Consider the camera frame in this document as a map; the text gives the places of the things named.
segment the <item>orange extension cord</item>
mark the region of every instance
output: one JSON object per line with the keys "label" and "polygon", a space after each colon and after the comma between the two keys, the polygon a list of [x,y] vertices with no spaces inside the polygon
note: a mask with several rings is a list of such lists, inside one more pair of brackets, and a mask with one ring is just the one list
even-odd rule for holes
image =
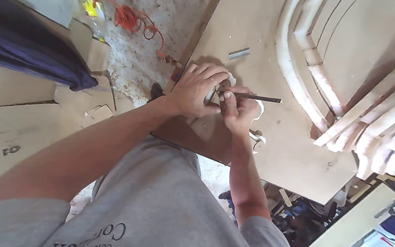
{"label": "orange extension cord", "polygon": [[[155,34],[158,32],[159,35],[161,36],[161,47],[158,50],[158,55],[162,56],[165,58],[165,55],[161,53],[161,49],[164,47],[164,37],[162,36],[161,32],[155,27],[155,24],[153,21],[147,16],[146,13],[142,11],[135,12],[132,7],[129,5],[122,5],[119,6],[117,3],[115,3],[114,0],[109,0],[115,5],[115,18],[114,18],[114,25],[118,26],[121,25],[124,30],[129,30],[131,33],[136,33],[141,29],[141,23],[144,23],[144,38],[147,40],[151,40]],[[95,8],[95,3],[98,2],[98,0],[93,0],[93,6]],[[147,25],[146,21],[144,20],[144,17],[146,17],[150,22],[151,25]],[[152,32],[151,37],[146,36],[146,30],[149,30]]]}

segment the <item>person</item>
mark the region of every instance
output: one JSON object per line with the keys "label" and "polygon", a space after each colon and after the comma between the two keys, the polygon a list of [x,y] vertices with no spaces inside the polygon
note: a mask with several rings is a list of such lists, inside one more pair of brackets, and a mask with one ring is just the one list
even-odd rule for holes
{"label": "person", "polygon": [[[206,94],[227,69],[192,64],[173,91],[64,138],[0,177],[0,247],[289,246],[272,223],[252,157],[249,127],[259,106],[229,88],[230,189],[239,228],[199,177],[196,154],[148,136],[176,115],[220,114]],[[69,202],[107,173],[96,197],[65,222]]]}

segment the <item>blue object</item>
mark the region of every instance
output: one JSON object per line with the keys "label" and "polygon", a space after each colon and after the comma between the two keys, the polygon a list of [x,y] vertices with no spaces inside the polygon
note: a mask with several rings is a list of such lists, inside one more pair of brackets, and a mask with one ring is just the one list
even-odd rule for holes
{"label": "blue object", "polygon": [[86,64],[19,3],[0,0],[0,66],[68,85],[95,87]]}

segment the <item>left hand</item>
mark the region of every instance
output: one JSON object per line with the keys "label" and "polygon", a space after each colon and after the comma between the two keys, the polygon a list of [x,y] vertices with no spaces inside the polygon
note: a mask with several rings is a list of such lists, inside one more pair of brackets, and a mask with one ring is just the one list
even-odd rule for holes
{"label": "left hand", "polygon": [[189,117],[203,117],[220,113],[220,107],[204,105],[204,98],[211,89],[228,79],[228,70],[212,63],[192,64],[166,97],[177,114]]}

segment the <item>floor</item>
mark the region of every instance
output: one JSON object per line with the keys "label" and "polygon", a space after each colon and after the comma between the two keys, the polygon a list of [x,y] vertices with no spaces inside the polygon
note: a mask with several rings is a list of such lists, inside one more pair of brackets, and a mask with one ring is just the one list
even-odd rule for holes
{"label": "floor", "polygon": [[[182,55],[208,2],[209,0],[117,1],[118,4],[129,4],[136,10],[144,11],[155,22],[164,36],[162,53],[174,59],[179,59]],[[105,40],[112,47],[108,72],[115,89],[132,98],[134,107],[144,105],[150,97],[151,85],[158,82],[162,87],[165,86],[174,69],[156,53],[161,45],[160,36],[157,34],[152,40],[146,40],[142,30],[131,34],[109,21]],[[202,181],[211,193],[217,198],[220,193],[229,190],[229,167],[202,156],[198,157]],[[92,187],[93,183],[71,201],[72,207],[67,220],[91,201]],[[232,217],[227,201],[218,201]]]}

